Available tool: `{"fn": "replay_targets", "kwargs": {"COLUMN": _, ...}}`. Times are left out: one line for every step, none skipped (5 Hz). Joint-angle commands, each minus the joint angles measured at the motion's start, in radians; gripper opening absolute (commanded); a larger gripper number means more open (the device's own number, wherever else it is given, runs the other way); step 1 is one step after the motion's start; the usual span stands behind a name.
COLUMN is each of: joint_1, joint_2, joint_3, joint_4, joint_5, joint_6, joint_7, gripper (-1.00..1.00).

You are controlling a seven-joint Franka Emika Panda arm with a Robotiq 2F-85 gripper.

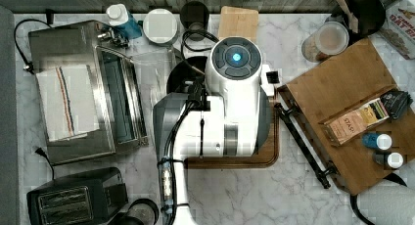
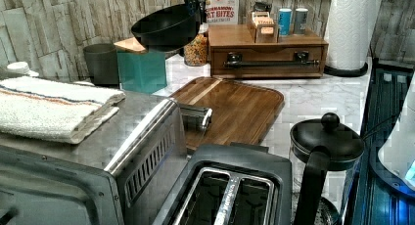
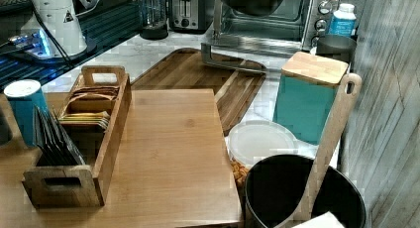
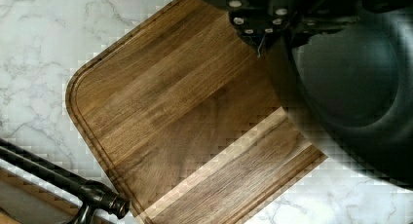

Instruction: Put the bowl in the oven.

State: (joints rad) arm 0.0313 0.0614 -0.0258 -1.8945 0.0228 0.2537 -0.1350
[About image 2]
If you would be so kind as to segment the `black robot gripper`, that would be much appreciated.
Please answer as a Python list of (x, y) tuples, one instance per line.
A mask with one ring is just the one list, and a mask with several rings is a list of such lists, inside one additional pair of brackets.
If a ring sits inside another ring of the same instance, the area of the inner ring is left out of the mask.
[(207, 0), (184, 0), (184, 3), (191, 14), (199, 17), (200, 23), (205, 23), (207, 21)]

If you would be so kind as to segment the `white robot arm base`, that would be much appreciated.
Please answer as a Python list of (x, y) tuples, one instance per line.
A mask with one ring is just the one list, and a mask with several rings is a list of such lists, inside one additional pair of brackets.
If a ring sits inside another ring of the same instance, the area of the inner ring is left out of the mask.
[(414, 198), (415, 84), (411, 79), (391, 134), (375, 155), (373, 170), (393, 190)]

